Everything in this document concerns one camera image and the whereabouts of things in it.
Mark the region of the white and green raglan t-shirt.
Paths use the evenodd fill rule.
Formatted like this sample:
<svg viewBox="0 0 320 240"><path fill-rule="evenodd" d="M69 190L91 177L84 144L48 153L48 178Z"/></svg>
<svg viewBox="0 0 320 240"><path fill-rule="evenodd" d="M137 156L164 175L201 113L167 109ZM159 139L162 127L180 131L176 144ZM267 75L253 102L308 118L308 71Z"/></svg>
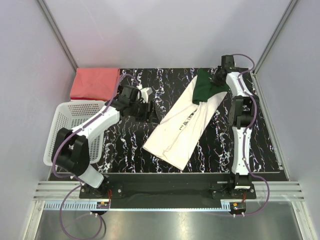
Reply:
<svg viewBox="0 0 320 240"><path fill-rule="evenodd" d="M213 74L199 68L181 96L142 148L183 170L204 130L228 93L229 86L216 86Z"/></svg>

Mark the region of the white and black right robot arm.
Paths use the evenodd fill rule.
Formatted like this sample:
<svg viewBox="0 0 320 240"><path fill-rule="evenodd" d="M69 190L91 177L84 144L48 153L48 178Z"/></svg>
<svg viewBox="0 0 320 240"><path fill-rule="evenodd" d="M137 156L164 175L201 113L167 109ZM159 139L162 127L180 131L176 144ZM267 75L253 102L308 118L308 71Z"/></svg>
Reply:
<svg viewBox="0 0 320 240"><path fill-rule="evenodd" d="M257 118L259 98L250 92L243 79L243 75L250 70L241 72L236 67L235 56L244 55L237 53L221 57L221 64L217 67L211 82L219 87L222 84L228 85L233 95L228 116L234 136L233 162L229 181L221 195L229 195L232 199L244 201L256 198L249 158L252 128Z"/></svg>

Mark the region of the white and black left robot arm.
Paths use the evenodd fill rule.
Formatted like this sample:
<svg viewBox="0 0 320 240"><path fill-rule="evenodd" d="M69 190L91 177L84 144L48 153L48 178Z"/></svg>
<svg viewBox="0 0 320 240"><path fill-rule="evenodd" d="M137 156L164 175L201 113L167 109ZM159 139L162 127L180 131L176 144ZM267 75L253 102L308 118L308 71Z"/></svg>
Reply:
<svg viewBox="0 0 320 240"><path fill-rule="evenodd" d="M87 121L72 129L63 127L57 133L52 164L74 176L90 188L97 198L110 193L109 180L90 163L90 145L94 139L122 118L132 117L136 122L159 124L155 104L150 100L150 87L124 85L121 92Z"/></svg>

